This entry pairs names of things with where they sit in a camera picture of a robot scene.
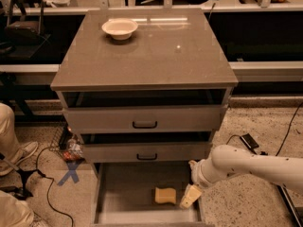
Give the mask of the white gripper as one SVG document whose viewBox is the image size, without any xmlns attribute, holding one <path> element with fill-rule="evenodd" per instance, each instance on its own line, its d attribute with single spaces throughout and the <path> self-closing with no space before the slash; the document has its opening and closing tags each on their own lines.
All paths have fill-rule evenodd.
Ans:
<svg viewBox="0 0 303 227">
<path fill-rule="evenodd" d="M 182 209 L 188 209 L 201 197 L 201 188 L 209 188 L 213 185 L 213 183 L 206 177 L 206 174 L 211 172 L 207 160 L 201 160 L 199 162 L 190 160 L 188 164 L 191 169 L 191 180 L 194 184 L 189 184 L 186 187 L 184 196 L 180 201 L 180 207 Z"/>
</svg>

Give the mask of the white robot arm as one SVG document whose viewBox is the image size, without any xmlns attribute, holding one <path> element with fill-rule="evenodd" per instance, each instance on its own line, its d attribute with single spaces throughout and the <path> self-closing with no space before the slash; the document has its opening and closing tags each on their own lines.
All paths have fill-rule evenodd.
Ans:
<svg viewBox="0 0 303 227">
<path fill-rule="evenodd" d="M 303 159 L 257 155 L 241 148 L 220 145 L 211 150 L 206 159 L 190 160 L 192 184 L 180 202 L 188 209 L 202 196 L 202 190 L 215 183 L 238 175 L 251 174 L 267 182 L 303 193 Z"/>
</svg>

